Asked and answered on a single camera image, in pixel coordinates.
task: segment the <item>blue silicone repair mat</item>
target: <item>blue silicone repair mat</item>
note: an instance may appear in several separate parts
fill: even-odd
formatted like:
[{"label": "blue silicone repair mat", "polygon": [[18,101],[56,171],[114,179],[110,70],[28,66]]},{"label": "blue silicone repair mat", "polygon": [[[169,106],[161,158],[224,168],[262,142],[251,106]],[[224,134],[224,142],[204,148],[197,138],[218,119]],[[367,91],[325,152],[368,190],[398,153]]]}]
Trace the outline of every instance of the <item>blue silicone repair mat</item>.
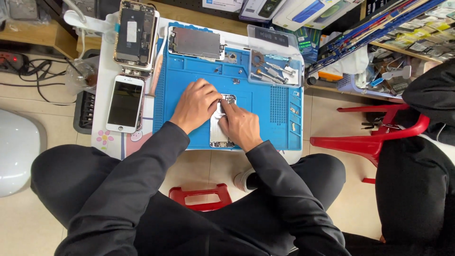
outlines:
[{"label": "blue silicone repair mat", "polygon": [[[169,23],[169,26],[198,29]],[[164,51],[163,65],[156,88],[153,116],[153,132],[171,119],[181,94],[190,82],[204,78],[213,84],[218,92],[233,94],[237,105],[259,116],[261,138],[270,140],[278,150],[301,150],[302,91],[300,88],[269,87],[248,82],[249,51],[225,49],[226,53],[237,56],[237,63],[210,62],[195,57],[170,54]],[[190,149],[226,149],[209,146],[210,120],[189,134]]]}]

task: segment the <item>pink flower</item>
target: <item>pink flower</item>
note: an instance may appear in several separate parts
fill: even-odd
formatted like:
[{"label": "pink flower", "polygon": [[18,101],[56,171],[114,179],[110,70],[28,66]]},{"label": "pink flower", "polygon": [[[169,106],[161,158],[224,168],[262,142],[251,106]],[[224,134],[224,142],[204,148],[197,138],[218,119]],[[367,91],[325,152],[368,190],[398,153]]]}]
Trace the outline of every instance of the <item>pink flower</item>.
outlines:
[{"label": "pink flower", "polygon": [[106,131],[106,132],[103,132],[102,130],[100,130],[98,132],[98,135],[100,137],[97,137],[96,138],[96,141],[103,141],[103,145],[106,145],[107,144],[107,140],[110,140],[110,141],[113,141],[114,140],[114,137],[112,136],[109,136],[108,135],[111,133],[111,131]]}]

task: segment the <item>red plastic chair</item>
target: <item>red plastic chair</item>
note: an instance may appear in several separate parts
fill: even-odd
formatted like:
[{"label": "red plastic chair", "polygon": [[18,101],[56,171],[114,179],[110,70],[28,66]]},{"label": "red plastic chair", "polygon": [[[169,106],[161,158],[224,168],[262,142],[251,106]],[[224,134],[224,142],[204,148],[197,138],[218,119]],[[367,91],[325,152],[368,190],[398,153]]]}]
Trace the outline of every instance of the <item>red plastic chair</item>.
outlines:
[{"label": "red plastic chair", "polygon": [[[200,205],[187,205],[185,203],[185,197],[193,195],[209,195],[217,194],[220,198],[219,202],[200,204]],[[217,187],[214,189],[206,190],[194,190],[194,191],[182,191],[181,187],[174,187],[169,190],[169,198],[178,202],[179,204],[186,206],[192,210],[198,211],[211,211],[218,210],[228,204],[232,203],[231,196],[229,196],[228,186],[224,183],[217,184]]]},{"label": "red plastic chair", "polygon": [[[338,108],[338,112],[386,112],[386,114],[382,121],[382,126],[378,129],[378,131],[372,131],[371,136],[333,138],[311,137],[310,143],[316,147],[335,149],[361,155],[378,167],[379,153],[381,152],[382,143],[385,140],[417,136],[428,128],[430,119],[422,114],[419,116],[417,123],[409,129],[400,130],[387,126],[394,125],[394,117],[398,110],[408,108],[409,105],[407,104]],[[375,179],[365,178],[362,182],[375,184]]]}]

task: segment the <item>tiled floor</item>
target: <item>tiled floor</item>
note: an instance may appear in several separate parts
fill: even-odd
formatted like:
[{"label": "tiled floor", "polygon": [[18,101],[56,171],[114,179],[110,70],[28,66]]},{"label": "tiled floor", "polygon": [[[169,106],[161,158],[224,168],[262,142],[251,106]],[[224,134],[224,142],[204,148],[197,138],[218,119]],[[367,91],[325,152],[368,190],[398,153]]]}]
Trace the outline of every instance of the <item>tiled floor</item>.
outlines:
[{"label": "tiled floor", "polygon": [[[65,64],[56,63],[52,70],[60,72],[65,67]],[[33,84],[22,82],[17,76],[4,73],[0,73],[0,81],[10,84]],[[46,82],[64,82],[64,78],[53,78]],[[62,85],[44,87],[42,92],[49,100],[55,102],[72,102],[75,98],[69,95]],[[42,100],[36,88],[0,86],[0,108],[20,111],[39,120],[47,130],[49,148],[68,143],[90,145],[89,135],[77,133],[73,129],[74,105],[59,107],[18,99]],[[374,177],[374,166],[360,156],[313,147],[309,143],[310,136],[367,134],[365,130],[360,130],[361,114],[336,112],[336,108],[339,107],[355,106],[359,104],[305,95],[303,155],[326,153],[338,157],[344,163],[347,181],[328,212],[342,231],[379,238],[381,231],[374,186],[360,182],[365,176]],[[234,187],[233,178],[249,168],[251,165],[244,154],[186,151],[168,170],[160,191],[167,194],[173,186],[204,189],[217,183],[226,183],[232,199],[238,200],[246,193]],[[199,197],[192,199],[192,202],[206,200],[211,201],[213,198]],[[66,230],[30,189],[0,198],[0,209],[0,255],[52,255],[60,241],[66,237]]]}]

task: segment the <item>white table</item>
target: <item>white table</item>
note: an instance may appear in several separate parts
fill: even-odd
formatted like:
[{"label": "white table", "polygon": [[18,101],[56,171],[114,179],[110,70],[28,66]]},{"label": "white table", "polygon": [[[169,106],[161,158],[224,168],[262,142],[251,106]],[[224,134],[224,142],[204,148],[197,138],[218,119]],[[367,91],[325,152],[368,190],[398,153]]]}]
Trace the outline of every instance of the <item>white table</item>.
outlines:
[{"label": "white table", "polygon": [[[163,26],[167,26],[169,22],[175,22],[175,20],[160,18],[159,27],[161,28]],[[184,22],[179,23],[183,25],[189,25],[188,23]],[[246,36],[218,31],[215,29],[211,30],[220,33],[225,37],[227,45],[226,47],[235,49],[243,49],[245,47],[248,48],[248,38]],[[103,40],[101,43],[100,65],[98,71],[98,84],[96,87],[96,100],[91,133],[91,145],[105,152],[111,157],[124,159],[131,153],[137,151],[142,146],[142,144],[151,137],[153,130],[153,106],[155,99],[153,97],[145,97],[143,111],[144,117],[142,121],[141,131],[135,134],[128,134],[106,130],[107,113],[109,110],[109,103],[114,86],[114,79],[115,76],[121,73],[120,66],[113,61],[113,53],[114,44],[108,43],[104,39],[103,35]],[[146,80],[147,89],[150,87],[150,82],[151,78]],[[300,159],[302,150],[281,150],[280,153],[289,164],[294,164]]]}]

